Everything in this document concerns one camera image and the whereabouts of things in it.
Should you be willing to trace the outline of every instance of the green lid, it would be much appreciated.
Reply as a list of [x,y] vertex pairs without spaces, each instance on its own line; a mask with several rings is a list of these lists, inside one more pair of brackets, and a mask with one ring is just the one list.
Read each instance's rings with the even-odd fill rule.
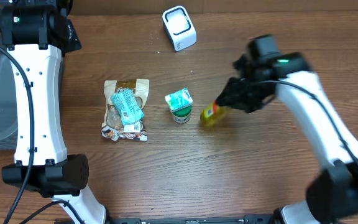
[[191,106],[188,106],[188,107],[185,107],[183,109],[173,112],[173,115],[182,118],[182,117],[188,116],[190,114],[190,112],[191,112]]

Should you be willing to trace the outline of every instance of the yellow object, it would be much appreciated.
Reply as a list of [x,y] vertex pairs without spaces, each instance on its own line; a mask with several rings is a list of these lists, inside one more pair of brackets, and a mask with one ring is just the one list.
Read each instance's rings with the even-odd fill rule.
[[229,108],[227,106],[218,106],[213,101],[209,106],[202,110],[200,114],[201,125],[205,127],[214,126],[219,120],[227,115]]

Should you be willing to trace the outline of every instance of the wooden table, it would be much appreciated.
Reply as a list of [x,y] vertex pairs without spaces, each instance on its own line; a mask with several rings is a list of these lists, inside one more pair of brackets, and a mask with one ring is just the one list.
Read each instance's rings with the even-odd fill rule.
[[[281,102],[252,114],[232,111],[205,130],[200,111],[215,99],[231,63],[248,39],[274,34],[283,52],[302,52],[325,92],[358,139],[358,11],[193,14],[197,43],[174,52],[161,15],[71,17],[83,49],[66,57],[61,120],[69,154],[86,154],[89,186],[113,217],[230,217],[271,213],[301,201],[318,175],[308,140]],[[144,108],[148,142],[101,137],[105,80],[148,78]],[[164,96],[187,87],[191,119],[175,123]],[[14,151],[0,151],[0,223],[17,188],[3,184],[1,167]],[[26,192],[18,223],[49,202]],[[56,206],[34,223],[66,218]],[[354,217],[349,223],[358,223]]]

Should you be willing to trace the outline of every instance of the white box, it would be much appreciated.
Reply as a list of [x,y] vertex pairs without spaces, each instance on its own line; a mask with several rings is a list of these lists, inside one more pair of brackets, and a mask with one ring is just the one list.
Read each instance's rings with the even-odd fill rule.
[[183,6],[166,10],[162,14],[162,22],[176,51],[183,50],[196,42],[196,29]]

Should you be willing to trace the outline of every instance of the snack bag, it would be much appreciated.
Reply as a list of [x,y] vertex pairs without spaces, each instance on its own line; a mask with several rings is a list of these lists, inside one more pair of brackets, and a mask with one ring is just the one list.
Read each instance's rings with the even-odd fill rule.
[[120,112],[112,100],[116,93],[121,93],[126,90],[133,91],[137,106],[143,109],[149,96],[149,80],[107,80],[104,82],[106,113],[104,115],[104,122],[102,123],[102,136],[110,138],[113,141],[118,141],[120,138],[147,141],[147,132],[143,121],[140,119],[135,123],[126,123],[126,125],[123,125]]

